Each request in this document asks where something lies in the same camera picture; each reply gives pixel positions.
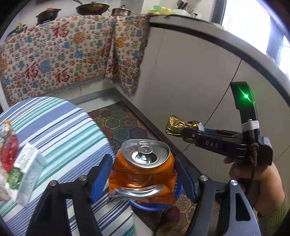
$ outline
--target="cloth with chinese characters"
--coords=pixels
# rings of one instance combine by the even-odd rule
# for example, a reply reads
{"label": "cloth with chinese characters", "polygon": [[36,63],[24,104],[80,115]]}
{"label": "cloth with chinese characters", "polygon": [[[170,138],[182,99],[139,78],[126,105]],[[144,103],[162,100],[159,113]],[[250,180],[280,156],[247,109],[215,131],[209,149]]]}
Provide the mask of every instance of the cloth with chinese characters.
{"label": "cloth with chinese characters", "polygon": [[149,29],[147,15],[73,16],[35,26],[0,46],[9,106],[95,80],[136,92]]}

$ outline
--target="hexagon tile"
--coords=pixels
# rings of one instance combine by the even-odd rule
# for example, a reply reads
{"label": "hexagon tile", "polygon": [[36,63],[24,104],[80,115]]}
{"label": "hexagon tile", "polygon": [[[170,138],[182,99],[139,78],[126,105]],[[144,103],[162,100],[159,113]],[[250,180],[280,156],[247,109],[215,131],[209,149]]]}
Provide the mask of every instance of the hexagon tile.
{"label": "hexagon tile", "polygon": [[[115,154],[121,148],[122,142],[130,138],[158,140],[124,102],[118,102],[108,107],[92,111],[89,115],[109,139]],[[194,214],[195,204],[192,204],[185,192],[183,192],[176,201],[176,206],[181,212],[180,226],[182,233],[185,233]],[[219,204],[215,202],[213,218],[218,217],[219,208]],[[134,207],[133,211],[151,230],[155,231],[159,226],[163,211],[146,212]],[[210,226],[210,231],[214,233],[215,228]]]}

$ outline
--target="green sleeve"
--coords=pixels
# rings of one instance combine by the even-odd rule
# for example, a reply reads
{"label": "green sleeve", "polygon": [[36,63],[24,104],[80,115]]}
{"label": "green sleeve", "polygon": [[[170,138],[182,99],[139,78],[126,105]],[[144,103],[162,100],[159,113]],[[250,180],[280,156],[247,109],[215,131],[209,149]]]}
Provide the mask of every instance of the green sleeve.
{"label": "green sleeve", "polygon": [[258,220],[262,236],[271,236],[276,232],[276,230],[282,223],[283,219],[287,215],[288,209],[289,208],[287,206],[287,197],[285,194],[285,200],[282,206],[280,206],[280,208],[277,211],[265,217],[259,217],[258,214]]}

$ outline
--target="red snack package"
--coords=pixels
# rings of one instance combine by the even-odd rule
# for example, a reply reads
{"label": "red snack package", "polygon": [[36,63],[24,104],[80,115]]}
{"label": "red snack package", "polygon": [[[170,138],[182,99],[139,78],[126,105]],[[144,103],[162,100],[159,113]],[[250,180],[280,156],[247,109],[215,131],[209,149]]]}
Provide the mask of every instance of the red snack package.
{"label": "red snack package", "polygon": [[10,172],[17,157],[19,142],[9,121],[4,121],[3,129],[2,132],[0,132],[0,136],[5,138],[5,141],[0,151],[0,161],[3,168],[6,171]]}

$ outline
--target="metal screw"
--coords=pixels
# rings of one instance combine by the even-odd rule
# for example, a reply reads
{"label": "metal screw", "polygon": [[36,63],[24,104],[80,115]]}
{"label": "metal screw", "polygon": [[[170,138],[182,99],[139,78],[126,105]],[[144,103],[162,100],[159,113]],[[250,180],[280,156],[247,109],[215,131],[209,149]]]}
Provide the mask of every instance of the metal screw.
{"label": "metal screw", "polygon": [[52,181],[49,182],[50,186],[55,186],[57,184],[58,184],[58,182],[56,180],[52,180]]}
{"label": "metal screw", "polygon": [[234,179],[231,180],[231,185],[233,186],[237,186],[238,185],[238,182]]}
{"label": "metal screw", "polygon": [[85,181],[87,179],[87,176],[86,175],[81,175],[80,177],[79,177],[79,180],[80,181]]}
{"label": "metal screw", "polygon": [[201,175],[200,180],[201,181],[207,181],[209,178],[206,175]]}

